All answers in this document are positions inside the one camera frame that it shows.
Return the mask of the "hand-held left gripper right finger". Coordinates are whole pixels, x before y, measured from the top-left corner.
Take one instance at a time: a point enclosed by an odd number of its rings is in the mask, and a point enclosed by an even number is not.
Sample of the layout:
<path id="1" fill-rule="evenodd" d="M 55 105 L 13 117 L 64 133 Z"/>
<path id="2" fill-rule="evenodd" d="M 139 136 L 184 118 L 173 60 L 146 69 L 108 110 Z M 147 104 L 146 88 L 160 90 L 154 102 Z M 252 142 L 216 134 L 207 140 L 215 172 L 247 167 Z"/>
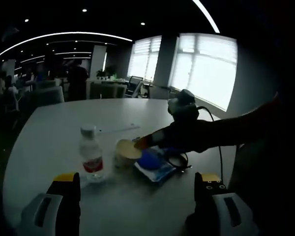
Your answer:
<path id="1" fill-rule="evenodd" d="M 249 206 L 216 175 L 195 173 L 195 210 L 185 224 L 192 236 L 257 236 Z"/>

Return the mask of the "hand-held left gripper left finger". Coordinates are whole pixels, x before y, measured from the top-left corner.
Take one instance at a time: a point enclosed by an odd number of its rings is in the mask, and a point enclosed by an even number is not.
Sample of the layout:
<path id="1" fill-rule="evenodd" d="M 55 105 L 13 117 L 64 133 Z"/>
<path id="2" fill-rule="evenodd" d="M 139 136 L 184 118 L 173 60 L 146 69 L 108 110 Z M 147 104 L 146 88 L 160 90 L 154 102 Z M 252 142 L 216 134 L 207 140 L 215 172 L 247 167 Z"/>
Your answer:
<path id="1" fill-rule="evenodd" d="M 46 193 L 38 194 L 21 214 L 22 236 L 78 236 L 80 227 L 80 176 L 56 176 Z"/>

